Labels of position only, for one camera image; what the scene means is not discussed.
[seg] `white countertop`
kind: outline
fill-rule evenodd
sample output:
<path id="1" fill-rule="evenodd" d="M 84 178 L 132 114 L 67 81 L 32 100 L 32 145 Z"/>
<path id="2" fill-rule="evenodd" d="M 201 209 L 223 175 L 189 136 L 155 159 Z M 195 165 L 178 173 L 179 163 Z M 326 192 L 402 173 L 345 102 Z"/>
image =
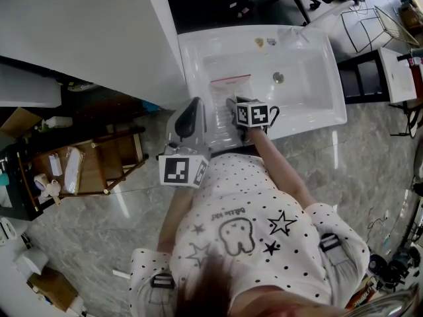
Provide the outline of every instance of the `white countertop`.
<path id="1" fill-rule="evenodd" d="M 408 60 L 398 62 L 397 56 L 402 54 L 386 48 L 379 48 L 378 51 L 383 71 L 385 72 L 391 102 L 402 102 L 417 98 Z"/>

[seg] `white box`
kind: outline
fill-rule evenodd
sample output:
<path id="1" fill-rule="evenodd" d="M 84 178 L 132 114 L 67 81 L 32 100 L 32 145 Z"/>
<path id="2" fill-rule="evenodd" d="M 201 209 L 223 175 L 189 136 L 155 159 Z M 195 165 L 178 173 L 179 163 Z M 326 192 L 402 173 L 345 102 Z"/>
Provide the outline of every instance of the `white box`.
<path id="1" fill-rule="evenodd" d="M 60 158 L 58 154 L 53 154 L 48 157 L 50 159 L 50 166 L 52 166 L 52 173 L 54 176 L 61 176 L 63 172 L 61 171 Z"/>
<path id="2" fill-rule="evenodd" d="M 237 103 L 237 124 L 244 127 L 270 125 L 270 109 L 263 102 Z"/>
<path id="3" fill-rule="evenodd" d="M 159 156 L 160 183 L 162 186 L 198 189 L 209 162 L 202 155 Z"/>

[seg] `black star print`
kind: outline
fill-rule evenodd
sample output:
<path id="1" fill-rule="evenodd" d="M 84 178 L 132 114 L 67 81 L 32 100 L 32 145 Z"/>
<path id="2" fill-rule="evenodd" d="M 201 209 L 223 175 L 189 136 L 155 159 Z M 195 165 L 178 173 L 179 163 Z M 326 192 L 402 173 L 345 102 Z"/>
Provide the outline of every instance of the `black star print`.
<path id="1" fill-rule="evenodd" d="M 271 256 L 273 256 L 273 253 L 277 250 L 280 250 L 279 248 L 275 247 L 276 241 L 274 241 L 271 245 L 265 243 L 265 245 L 267 246 L 267 249 L 265 249 L 265 251 L 263 252 L 269 252 L 269 254 Z"/>
<path id="2" fill-rule="evenodd" d="M 201 268 L 204 260 L 206 260 L 210 256 L 209 254 L 210 243 L 206 244 L 203 248 L 197 247 L 197 245 L 195 245 L 194 243 L 191 243 L 191 245 L 194 248 L 194 253 L 185 258 L 187 260 L 196 260 L 198 267 Z"/>
<path id="3" fill-rule="evenodd" d="M 280 222 L 281 219 L 284 219 L 283 223 L 285 224 L 284 227 L 278 227 L 278 222 Z M 272 222 L 274 224 L 272 228 L 272 232 L 270 233 L 273 235 L 275 232 L 282 231 L 286 236 L 289 236 L 288 232 L 288 225 L 297 222 L 296 219 L 286 219 L 285 218 L 285 211 L 282 211 L 282 215 L 280 215 L 279 219 L 268 219 L 268 221 Z"/>
<path id="4" fill-rule="evenodd" d="M 194 230 L 191 230 L 191 232 L 196 232 L 197 234 L 200 234 L 202 232 L 204 232 L 204 228 L 203 228 L 203 223 L 200 225 L 194 225 Z"/>

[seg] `gray tile floor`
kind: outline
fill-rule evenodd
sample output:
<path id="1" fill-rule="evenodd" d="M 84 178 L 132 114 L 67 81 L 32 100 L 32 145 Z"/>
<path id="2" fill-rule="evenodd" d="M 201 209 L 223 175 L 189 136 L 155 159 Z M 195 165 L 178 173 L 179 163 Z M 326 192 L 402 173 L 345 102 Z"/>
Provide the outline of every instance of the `gray tile floor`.
<path id="1" fill-rule="evenodd" d="M 367 0 L 385 8 L 398 0 Z M 272 23 L 301 24 L 292 1 L 272 6 Z M 312 20 L 328 6 L 311 13 Z M 356 25 L 352 20 L 349 25 Z M 338 59 L 354 49 L 337 18 L 331 41 Z M 394 250 L 401 239 L 415 195 L 404 200 L 412 179 L 417 139 L 391 137 L 405 127 L 400 110 L 385 103 L 347 106 L 348 123 L 275 141 L 319 201 L 338 206 L 340 216 L 371 248 L 379 253 Z M 62 271 L 96 317 L 129 316 L 128 282 L 112 269 L 129 270 L 131 252 L 154 248 L 173 189 L 159 185 L 154 156 L 163 150 L 168 112 L 137 119 L 147 131 L 143 148 L 152 157 L 108 197 L 67 198 L 60 208 L 50 207 L 33 221 L 28 234 L 49 256 L 51 266 Z M 367 226 L 377 218 L 369 234 Z"/>

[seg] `plastic bag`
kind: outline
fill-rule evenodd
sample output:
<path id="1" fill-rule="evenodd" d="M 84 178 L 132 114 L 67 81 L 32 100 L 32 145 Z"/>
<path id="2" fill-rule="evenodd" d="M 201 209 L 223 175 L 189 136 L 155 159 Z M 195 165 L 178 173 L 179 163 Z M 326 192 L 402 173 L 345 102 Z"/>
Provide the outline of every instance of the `plastic bag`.
<path id="1" fill-rule="evenodd" d="M 67 148 L 67 164 L 65 170 L 65 189 L 68 193 L 77 195 L 79 190 L 79 179 L 85 154 L 75 147 Z"/>

